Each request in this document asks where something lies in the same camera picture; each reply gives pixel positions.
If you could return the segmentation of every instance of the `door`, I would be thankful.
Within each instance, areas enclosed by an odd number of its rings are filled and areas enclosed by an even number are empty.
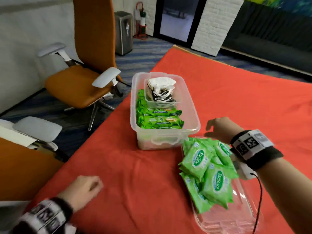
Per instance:
[[[154,37],[191,47],[207,0],[157,0]]]

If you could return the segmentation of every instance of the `black door frame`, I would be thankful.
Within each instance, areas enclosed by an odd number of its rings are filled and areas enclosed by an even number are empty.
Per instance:
[[[160,33],[163,4],[164,4],[165,0],[157,0],[153,37],[158,38],[158,39],[163,39],[165,41],[180,45],[182,47],[191,48],[195,34],[196,34],[196,31],[197,31],[197,27],[198,27],[199,22],[200,22],[202,12],[204,11],[204,8],[205,8],[206,1],[207,0],[199,0],[198,1],[196,12],[194,15],[194,19],[193,19],[193,23],[192,23],[192,26],[190,29],[188,39],[186,42],[184,42],[182,40],[175,39],[175,38],[172,38],[172,37],[169,37],[169,36],[166,36],[166,35],[163,35]]]

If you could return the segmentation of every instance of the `person's right hand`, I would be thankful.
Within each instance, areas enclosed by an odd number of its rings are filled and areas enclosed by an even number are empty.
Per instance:
[[[99,177],[79,176],[57,197],[65,200],[73,208],[73,212],[76,212],[96,197],[102,187]]]
[[[220,140],[223,143],[230,144],[232,138],[244,129],[232,122],[228,117],[221,117],[209,120],[206,131],[213,127],[213,131],[206,132],[205,137]]]

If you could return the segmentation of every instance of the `wall mural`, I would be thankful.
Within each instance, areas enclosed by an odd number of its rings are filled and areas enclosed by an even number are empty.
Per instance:
[[[247,0],[258,4],[279,8],[299,15],[312,17],[312,0]]]

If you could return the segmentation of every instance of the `trash can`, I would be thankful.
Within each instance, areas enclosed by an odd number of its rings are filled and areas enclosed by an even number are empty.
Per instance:
[[[132,14],[125,11],[116,11],[115,23],[115,53],[123,56],[132,51]]]

